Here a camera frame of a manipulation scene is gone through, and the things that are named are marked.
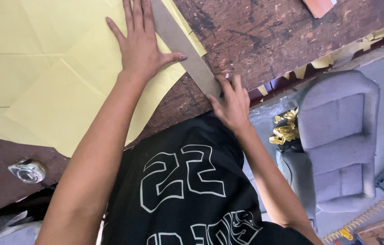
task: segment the fingernail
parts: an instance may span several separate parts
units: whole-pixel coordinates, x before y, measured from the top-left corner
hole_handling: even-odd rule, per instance
[[[181,61],[183,61],[183,60],[185,60],[185,59],[187,59],[187,58],[188,58],[188,56],[185,55],[185,54],[180,54],[180,55],[178,56],[178,59],[181,60]]]

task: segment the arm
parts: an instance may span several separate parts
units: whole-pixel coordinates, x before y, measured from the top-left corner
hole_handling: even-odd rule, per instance
[[[186,58],[159,51],[149,0],[135,0],[133,12],[130,0],[123,4],[127,38],[106,18],[120,45],[123,70],[59,181],[37,245],[95,244],[139,97],[162,66]]]
[[[217,76],[217,80],[224,92],[225,103],[221,105],[212,95],[208,98],[216,116],[234,133],[244,150],[272,221],[291,227],[315,245],[321,245],[297,196],[266,151],[254,126],[249,123],[249,96],[242,88],[240,76],[234,75],[232,84],[222,76]]]

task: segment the person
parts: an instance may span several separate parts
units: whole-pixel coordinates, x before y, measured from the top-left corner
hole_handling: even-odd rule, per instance
[[[248,119],[241,77],[216,76],[214,115],[187,120],[123,152],[131,116],[148,81],[186,59],[157,47],[151,1],[123,0],[127,37],[112,19],[123,69],[54,192],[37,245],[322,244]],[[273,223],[262,222],[244,154]]]

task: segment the left hand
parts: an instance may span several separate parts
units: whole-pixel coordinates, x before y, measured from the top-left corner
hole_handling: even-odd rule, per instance
[[[150,0],[134,0],[133,11],[130,0],[123,0],[122,3],[127,38],[115,22],[106,17],[106,22],[119,43],[122,54],[122,73],[131,76],[132,81],[143,82],[145,85],[164,65],[187,59],[183,53],[164,54],[157,47]]]

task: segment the right hand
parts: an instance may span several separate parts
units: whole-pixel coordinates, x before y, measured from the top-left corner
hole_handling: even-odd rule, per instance
[[[223,76],[217,75],[221,84],[225,101],[220,104],[217,98],[207,94],[215,115],[236,137],[252,127],[249,123],[249,96],[246,88],[242,87],[240,75],[231,77],[231,83]]]

